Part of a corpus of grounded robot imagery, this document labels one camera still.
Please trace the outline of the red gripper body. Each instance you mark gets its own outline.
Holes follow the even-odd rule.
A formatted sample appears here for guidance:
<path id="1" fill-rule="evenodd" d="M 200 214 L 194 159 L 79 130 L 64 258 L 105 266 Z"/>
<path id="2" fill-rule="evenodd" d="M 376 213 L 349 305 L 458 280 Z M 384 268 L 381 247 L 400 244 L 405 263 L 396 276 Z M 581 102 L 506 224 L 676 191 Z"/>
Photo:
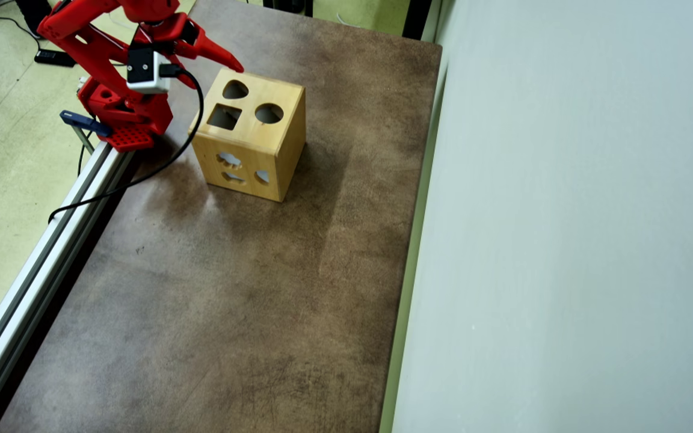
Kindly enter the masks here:
<path id="1" fill-rule="evenodd" d="M 154 48 L 164 55 L 195 58 L 202 30 L 185 13 L 156 22 L 141 22 L 135 32 L 135 48 Z"/>

